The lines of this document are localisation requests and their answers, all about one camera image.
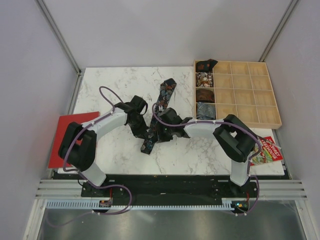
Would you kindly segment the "dark blue floral tie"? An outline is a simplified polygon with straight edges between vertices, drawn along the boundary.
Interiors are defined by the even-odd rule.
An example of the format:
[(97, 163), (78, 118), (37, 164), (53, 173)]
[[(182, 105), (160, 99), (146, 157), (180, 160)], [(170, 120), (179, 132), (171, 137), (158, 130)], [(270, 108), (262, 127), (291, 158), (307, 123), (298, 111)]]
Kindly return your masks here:
[[(160, 84), (159, 96), (155, 102), (155, 106), (152, 107), (152, 112), (159, 118), (159, 114), (164, 111), (170, 102), (171, 96), (173, 95), (175, 88), (177, 86), (176, 81), (173, 78), (169, 78)], [(164, 133), (164, 128), (166, 126), (159, 123), (159, 121), (152, 116), (149, 129), (148, 138), (144, 140), (140, 151), (144, 154), (149, 155), (156, 143), (165, 142), (166, 140), (172, 140), (172, 136), (166, 136)]]

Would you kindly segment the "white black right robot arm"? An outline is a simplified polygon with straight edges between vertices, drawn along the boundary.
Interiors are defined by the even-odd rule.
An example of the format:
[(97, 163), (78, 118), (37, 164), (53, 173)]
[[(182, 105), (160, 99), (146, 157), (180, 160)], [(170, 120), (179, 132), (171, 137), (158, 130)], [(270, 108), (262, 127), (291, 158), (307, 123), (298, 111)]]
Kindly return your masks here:
[(240, 197), (247, 191), (250, 164), (262, 151), (262, 144), (258, 136), (237, 116), (228, 114), (220, 120), (181, 119), (173, 108), (163, 110), (157, 105), (152, 107), (152, 114), (157, 120), (160, 141), (169, 141), (172, 136), (215, 139), (231, 160), (230, 193)]

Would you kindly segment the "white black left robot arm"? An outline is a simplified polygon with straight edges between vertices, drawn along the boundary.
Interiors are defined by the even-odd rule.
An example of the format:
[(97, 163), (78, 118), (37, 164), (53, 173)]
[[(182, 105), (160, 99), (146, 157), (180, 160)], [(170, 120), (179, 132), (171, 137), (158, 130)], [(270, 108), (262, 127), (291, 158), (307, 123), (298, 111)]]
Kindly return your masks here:
[(93, 120), (69, 123), (58, 150), (58, 156), (63, 159), (63, 170), (68, 171), (66, 164), (72, 165), (74, 171), (93, 184), (95, 194), (106, 196), (110, 185), (95, 161), (97, 143), (109, 132), (125, 125), (130, 127), (134, 137), (148, 139), (148, 127), (142, 113), (147, 109), (147, 102), (135, 95), (130, 102), (119, 102), (112, 110)]

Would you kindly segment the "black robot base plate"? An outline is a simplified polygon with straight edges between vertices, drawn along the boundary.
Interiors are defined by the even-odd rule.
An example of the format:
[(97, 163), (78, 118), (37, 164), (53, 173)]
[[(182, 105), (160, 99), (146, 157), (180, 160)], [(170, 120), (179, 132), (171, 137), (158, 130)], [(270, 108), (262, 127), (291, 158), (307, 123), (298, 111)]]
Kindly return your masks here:
[(257, 197), (255, 181), (237, 186), (229, 176), (109, 174), (101, 189), (82, 184), (83, 198), (111, 198), (118, 204), (218, 204)]

